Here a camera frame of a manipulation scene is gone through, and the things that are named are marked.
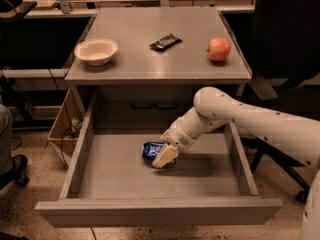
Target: red apple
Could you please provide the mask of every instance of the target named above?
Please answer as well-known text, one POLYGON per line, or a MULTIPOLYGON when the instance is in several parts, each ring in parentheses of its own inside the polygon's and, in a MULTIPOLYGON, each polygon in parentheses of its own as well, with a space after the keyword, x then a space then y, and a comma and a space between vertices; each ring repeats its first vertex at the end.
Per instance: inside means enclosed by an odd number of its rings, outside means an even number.
POLYGON ((224 61, 230 54, 230 44, 225 38, 217 37, 209 41, 208 58, 212 61, 224 61))

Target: office chair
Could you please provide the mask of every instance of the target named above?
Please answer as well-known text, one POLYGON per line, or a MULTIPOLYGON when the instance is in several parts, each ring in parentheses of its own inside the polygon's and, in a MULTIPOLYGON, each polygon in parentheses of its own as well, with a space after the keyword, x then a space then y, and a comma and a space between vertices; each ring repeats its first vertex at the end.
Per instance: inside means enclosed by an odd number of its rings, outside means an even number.
MULTIPOLYGON (((296 88, 301 83, 320 72, 319 8, 320 0, 256 1, 249 40, 243 51, 253 71, 253 79, 243 95, 245 102, 293 114, 295 111, 290 110, 294 107, 299 113, 308 112, 301 108, 304 105, 299 107, 295 95, 298 95, 299 89, 296 88), (268 82, 268 79, 278 78, 285 79, 279 86, 272 86, 268 82), (288 99, 293 102, 289 108, 282 104, 288 99)), ((319 89, 311 91, 313 94, 310 91, 307 94, 309 98, 310 95, 320 97, 319 89)), ((245 146, 257 148, 251 163, 252 172, 262 156, 268 154, 304 189, 297 199, 306 202, 309 185, 293 169, 303 166, 301 163, 257 139, 242 138, 242 142, 245 146)))

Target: white arm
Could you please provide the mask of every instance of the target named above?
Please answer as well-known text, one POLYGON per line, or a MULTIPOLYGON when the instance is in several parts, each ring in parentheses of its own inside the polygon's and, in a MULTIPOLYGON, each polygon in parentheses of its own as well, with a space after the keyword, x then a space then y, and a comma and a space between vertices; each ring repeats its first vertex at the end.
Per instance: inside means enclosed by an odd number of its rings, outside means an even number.
MULTIPOLYGON (((190 147, 200 135, 228 121, 302 164, 315 171, 319 170, 319 121, 244 104, 213 87, 203 88, 196 93, 194 107, 183 117, 179 117, 161 140, 170 143, 169 146, 174 147, 177 156, 179 148, 190 147)), ((300 240, 316 240, 319 235, 320 172, 317 173, 308 195, 300 240)))

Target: speckled floor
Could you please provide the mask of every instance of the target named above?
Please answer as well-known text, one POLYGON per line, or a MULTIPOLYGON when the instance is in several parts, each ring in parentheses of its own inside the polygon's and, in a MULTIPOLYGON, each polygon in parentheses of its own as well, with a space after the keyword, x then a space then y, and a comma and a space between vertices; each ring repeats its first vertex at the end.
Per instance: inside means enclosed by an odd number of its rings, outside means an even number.
MULTIPOLYGON (((57 229, 34 211, 38 201, 56 200, 66 175, 62 160, 47 143, 49 131, 14 131, 22 145, 12 154, 23 153, 29 159, 29 184, 20 188, 14 183, 0 191, 0 231, 25 236, 29 240, 94 239, 90 228, 57 229)), ((18 145, 13 139, 12 148, 18 145)), ((298 172, 310 182, 306 168, 298 172)), ((299 239, 304 205, 295 197, 301 188, 270 158, 264 157, 254 174, 262 197, 279 197, 283 208, 266 224, 258 226, 195 226, 93 228, 98 240, 125 239, 212 239, 212 240, 283 240, 299 239)))

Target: white bowl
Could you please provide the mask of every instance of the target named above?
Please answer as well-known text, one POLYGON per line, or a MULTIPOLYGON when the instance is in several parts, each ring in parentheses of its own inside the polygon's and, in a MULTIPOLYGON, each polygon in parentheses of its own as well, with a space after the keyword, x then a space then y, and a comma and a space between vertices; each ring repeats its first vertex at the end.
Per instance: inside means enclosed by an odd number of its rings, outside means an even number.
POLYGON ((92 38, 77 45, 75 56, 93 66, 101 66, 111 59, 118 50, 115 41, 106 38, 92 38))

